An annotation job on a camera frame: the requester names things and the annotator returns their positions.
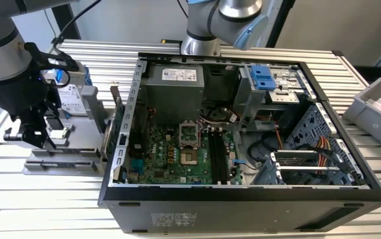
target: aluminum extrusion table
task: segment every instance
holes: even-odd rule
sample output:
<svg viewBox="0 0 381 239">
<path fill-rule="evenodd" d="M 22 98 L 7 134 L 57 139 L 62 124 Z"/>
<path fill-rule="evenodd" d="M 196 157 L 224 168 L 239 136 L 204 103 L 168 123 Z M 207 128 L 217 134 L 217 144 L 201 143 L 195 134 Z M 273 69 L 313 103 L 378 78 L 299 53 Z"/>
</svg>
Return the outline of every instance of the aluminum extrusion table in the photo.
<svg viewBox="0 0 381 239">
<path fill-rule="evenodd" d="M 138 52 L 180 53 L 177 44 L 105 43 L 66 40 L 61 49 L 90 67 L 100 99 L 114 107 L 112 82 L 120 85 L 128 100 Z M 339 114 L 354 102 L 367 82 L 346 57 L 332 51 L 256 48 L 240 51 L 223 46 L 223 56 L 271 60 L 304 61 Z M 381 181 L 381 143 L 346 121 L 359 149 Z M 125 235 L 108 209 L 98 208 L 102 177 L 28 176 L 23 163 L 32 152 L 9 145 L 3 130 L 11 122 L 0 115 L 0 239 L 2 238 L 323 238 L 381 239 L 381 208 L 328 233 L 307 234 L 211 234 L 211 235 Z"/>
</svg>

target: black cable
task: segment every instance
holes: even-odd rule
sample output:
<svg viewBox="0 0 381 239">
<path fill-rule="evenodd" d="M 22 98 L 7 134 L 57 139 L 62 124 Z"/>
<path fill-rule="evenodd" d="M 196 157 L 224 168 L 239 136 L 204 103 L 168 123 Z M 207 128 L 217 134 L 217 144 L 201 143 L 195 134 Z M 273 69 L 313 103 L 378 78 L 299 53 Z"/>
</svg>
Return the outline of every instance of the black cable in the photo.
<svg viewBox="0 0 381 239">
<path fill-rule="evenodd" d="M 180 5 L 180 8 L 181 8 L 182 11 L 184 11 L 184 14 L 185 14 L 187 18 L 189 18 L 188 13 L 187 13 L 187 11 L 185 11 L 185 8 L 184 8 L 182 3 L 180 2 L 180 0 L 177 0 L 177 3 L 178 3 L 178 5 Z"/>
<path fill-rule="evenodd" d="M 252 170 L 259 170 L 256 168 L 253 168 L 248 163 L 237 163 L 237 164 L 241 164 L 241 165 L 245 165 L 248 168 L 251 168 Z"/>
<path fill-rule="evenodd" d="M 89 7 L 86 7 L 85 10 L 82 10 L 82 11 L 80 12 L 80 14 L 73 18 L 73 20 L 69 22 L 69 24 L 66 24 L 65 28 L 64 28 L 62 31 L 61 31 L 60 36 L 57 37 L 57 39 L 56 39 L 56 41 L 54 41 L 54 43 L 53 43 L 53 48 L 54 48 L 58 52 L 61 52 L 61 50 L 58 49 L 58 44 L 60 44 L 60 42 L 62 41 L 62 37 L 64 37 L 64 35 L 65 35 L 66 29 L 69 28 L 70 25 L 73 25 L 73 24 L 76 23 L 77 19 L 80 19 L 81 16 L 85 15 L 85 14 L 90 11 L 90 9 L 93 9 L 93 8 L 96 7 L 96 5 L 98 5 L 101 2 L 102 2 L 102 0 L 97 0 L 93 4 L 90 4 Z"/>
<path fill-rule="evenodd" d="M 271 136 L 273 136 L 273 135 L 276 135 L 276 132 L 268 132 L 268 133 L 263 134 L 261 139 L 257 140 L 255 143 L 252 143 L 251 146 L 249 146 L 249 148 L 247 149 L 247 154 L 248 154 L 249 158 L 251 158 L 252 160 L 255 160 L 256 162 L 264 163 L 264 162 L 267 161 L 267 157 L 264 157 L 264 158 L 256 158 L 256 157 L 253 156 L 252 150 L 253 150 L 253 148 L 255 148 L 256 146 L 259 146 L 259 145 L 261 144 L 261 145 L 267 148 L 267 150 L 269 150 L 271 152 L 275 152 L 275 151 L 279 150 L 277 148 L 275 148 L 275 147 L 272 147 L 271 145 L 268 145 L 268 143 L 265 142 L 265 140 L 267 140 Z"/>
<path fill-rule="evenodd" d="M 52 21 L 50 21 L 50 19 L 49 19 L 49 15 L 48 15 L 48 10 L 46 10 L 46 9 L 45 9 L 45 14 L 46 14 L 46 18 L 48 18 L 48 22 L 49 22 L 50 28 L 52 28 L 52 30 L 53 30 L 53 35 L 54 35 L 54 37 L 57 37 L 56 28 L 54 28 L 53 25 L 52 25 Z"/>
</svg>

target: blue connector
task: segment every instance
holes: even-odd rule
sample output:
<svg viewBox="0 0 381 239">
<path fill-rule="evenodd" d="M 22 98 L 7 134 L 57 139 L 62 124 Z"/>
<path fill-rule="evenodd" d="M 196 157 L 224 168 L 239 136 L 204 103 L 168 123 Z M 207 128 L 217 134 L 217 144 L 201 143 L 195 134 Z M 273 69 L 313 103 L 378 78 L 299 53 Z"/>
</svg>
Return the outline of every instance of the blue connector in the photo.
<svg viewBox="0 0 381 239">
<path fill-rule="evenodd" d="M 235 159 L 235 160 L 233 160 L 233 163 L 247 164 L 247 161 L 245 161 L 245 160 L 241 160 L 241 159 Z"/>
<path fill-rule="evenodd" d="M 252 77 L 259 90 L 273 91 L 276 89 L 276 82 L 269 67 L 252 66 Z"/>
<path fill-rule="evenodd" d="M 144 159 L 133 159 L 132 170 L 136 173 L 144 174 Z"/>
</svg>

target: yellow wire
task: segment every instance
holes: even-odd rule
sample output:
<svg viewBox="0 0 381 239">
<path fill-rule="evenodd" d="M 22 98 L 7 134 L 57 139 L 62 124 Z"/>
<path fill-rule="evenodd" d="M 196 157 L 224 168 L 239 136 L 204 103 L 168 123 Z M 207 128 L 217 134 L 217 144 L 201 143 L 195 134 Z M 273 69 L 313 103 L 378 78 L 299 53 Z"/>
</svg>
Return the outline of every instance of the yellow wire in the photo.
<svg viewBox="0 0 381 239">
<path fill-rule="evenodd" d="M 281 136 L 279 134 L 279 130 L 276 128 L 276 136 L 277 136 L 277 142 L 279 142 L 279 149 L 284 149 L 284 145 L 283 145 L 283 140 L 281 140 Z"/>
</svg>

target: sticker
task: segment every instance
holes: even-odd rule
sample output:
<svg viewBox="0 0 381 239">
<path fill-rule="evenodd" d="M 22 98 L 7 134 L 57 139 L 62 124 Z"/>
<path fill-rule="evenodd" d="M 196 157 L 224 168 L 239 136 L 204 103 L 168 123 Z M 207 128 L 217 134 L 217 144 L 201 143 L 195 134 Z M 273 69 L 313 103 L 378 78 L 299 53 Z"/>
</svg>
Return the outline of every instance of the sticker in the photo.
<svg viewBox="0 0 381 239">
<path fill-rule="evenodd" d="M 193 227 L 197 216 L 197 213 L 152 213 L 152 222 L 154 227 Z"/>
<path fill-rule="evenodd" d="M 164 69 L 162 79 L 165 81 L 197 81 L 197 70 Z"/>
<path fill-rule="evenodd" d="M 60 164 L 57 164 L 57 163 L 42 163 L 42 166 L 45 166 L 45 167 L 60 167 Z"/>
<path fill-rule="evenodd" d="M 70 84 L 68 87 L 58 89 L 58 91 L 62 101 L 62 109 L 72 115 L 86 114 L 88 112 L 77 85 Z"/>
<path fill-rule="evenodd" d="M 277 85 L 288 85 L 288 82 L 285 80 L 276 80 L 275 81 Z"/>
<path fill-rule="evenodd" d="M 237 122 L 237 119 L 239 119 L 239 116 L 235 113 L 232 113 L 231 122 L 232 123 Z"/>
</svg>

